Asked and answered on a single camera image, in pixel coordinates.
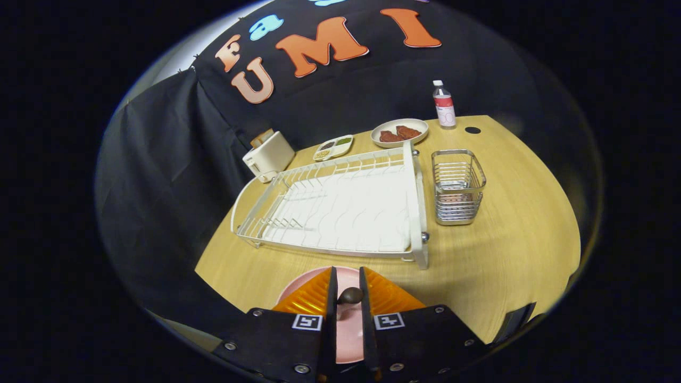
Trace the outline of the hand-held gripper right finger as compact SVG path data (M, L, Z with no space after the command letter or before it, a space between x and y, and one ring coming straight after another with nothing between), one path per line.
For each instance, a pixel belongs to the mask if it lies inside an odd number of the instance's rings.
M374 382L443 382L487 355L486 344L447 305L427 307L361 267L364 362Z

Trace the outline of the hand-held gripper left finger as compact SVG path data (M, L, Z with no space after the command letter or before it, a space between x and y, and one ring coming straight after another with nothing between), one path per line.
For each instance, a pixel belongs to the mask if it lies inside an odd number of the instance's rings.
M337 269L306 284L321 287L321 311L255 307L224 332L213 356L264 382L325 382L336 366Z

